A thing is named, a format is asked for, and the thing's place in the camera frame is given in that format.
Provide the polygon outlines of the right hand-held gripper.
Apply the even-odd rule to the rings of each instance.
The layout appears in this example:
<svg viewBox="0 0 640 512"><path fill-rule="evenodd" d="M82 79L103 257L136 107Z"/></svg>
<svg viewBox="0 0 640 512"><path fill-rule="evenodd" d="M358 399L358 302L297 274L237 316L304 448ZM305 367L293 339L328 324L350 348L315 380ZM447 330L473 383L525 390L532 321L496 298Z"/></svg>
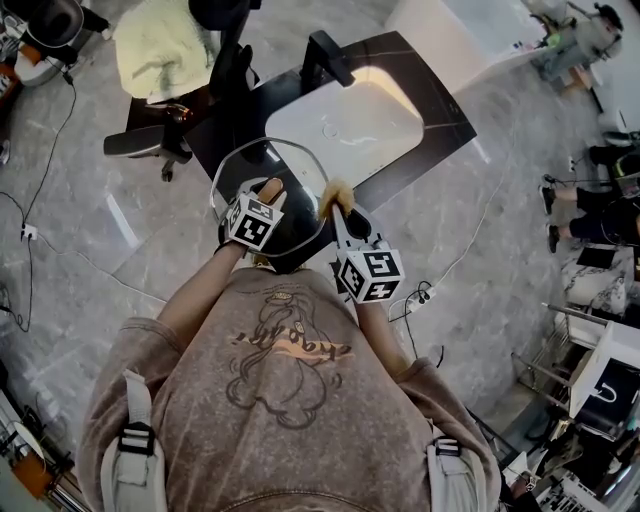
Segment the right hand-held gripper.
<svg viewBox="0 0 640 512"><path fill-rule="evenodd" d="M337 260L332 264L340 293L356 304L390 300L404 280L399 251L382 236L366 210L354 208L346 217L338 203L331 205Z"/></svg>

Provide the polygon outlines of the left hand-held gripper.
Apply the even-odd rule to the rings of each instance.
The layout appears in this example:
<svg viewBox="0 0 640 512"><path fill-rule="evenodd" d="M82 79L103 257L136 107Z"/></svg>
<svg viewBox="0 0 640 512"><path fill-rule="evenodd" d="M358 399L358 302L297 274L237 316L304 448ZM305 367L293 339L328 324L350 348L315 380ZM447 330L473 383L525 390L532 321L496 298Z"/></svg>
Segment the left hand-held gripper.
<svg viewBox="0 0 640 512"><path fill-rule="evenodd" d="M258 196L264 185L264 177L240 185L236 198L220 222L220 245L235 241L254 253L264 248L284 216L281 210L287 199L287 193L281 192L270 204L260 201Z"/></svg>

